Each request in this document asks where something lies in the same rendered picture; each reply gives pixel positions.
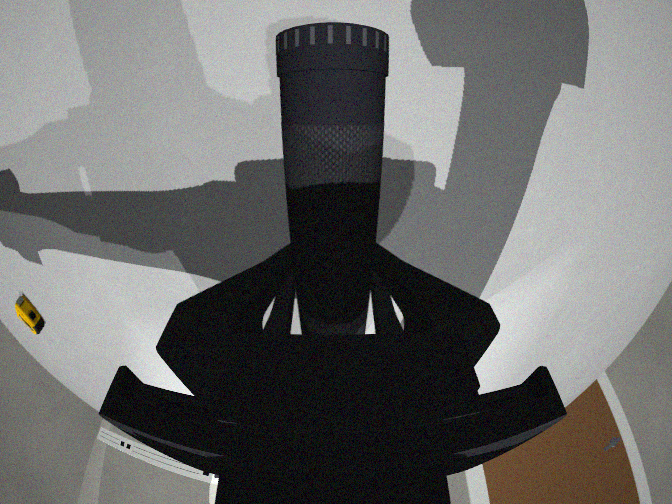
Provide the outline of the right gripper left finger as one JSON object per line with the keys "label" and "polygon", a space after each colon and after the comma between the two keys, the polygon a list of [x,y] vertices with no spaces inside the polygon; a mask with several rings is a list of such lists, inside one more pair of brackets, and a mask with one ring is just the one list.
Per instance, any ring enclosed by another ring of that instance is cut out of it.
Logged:
{"label": "right gripper left finger", "polygon": [[[178,303],[167,324],[291,334],[295,289],[291,244],[288,244],[265,261]],[[273,299],[263,328],[264,314]]]}

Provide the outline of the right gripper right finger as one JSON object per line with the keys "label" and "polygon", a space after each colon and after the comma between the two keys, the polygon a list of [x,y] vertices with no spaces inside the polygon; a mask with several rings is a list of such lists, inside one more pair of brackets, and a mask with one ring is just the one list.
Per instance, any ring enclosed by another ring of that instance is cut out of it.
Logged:
{"label": "right gripper right finger", "polygon": [[[404,330],[391,297],[403,315]],[[489,303],[404,262],[378,243],[371,300],[375,334],[454,329],[462,334],[474,367],[500,330]]]}

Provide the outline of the yellow tape measure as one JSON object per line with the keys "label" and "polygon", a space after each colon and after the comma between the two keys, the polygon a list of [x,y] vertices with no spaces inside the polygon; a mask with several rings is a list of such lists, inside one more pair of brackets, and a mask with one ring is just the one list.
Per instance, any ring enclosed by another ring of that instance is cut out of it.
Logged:
{"label": "yellow tape measure", "polygon": [[17,316],[34,333],[39,334],[45,323],[41,315],[25,296],[20,296],[15,303]]}

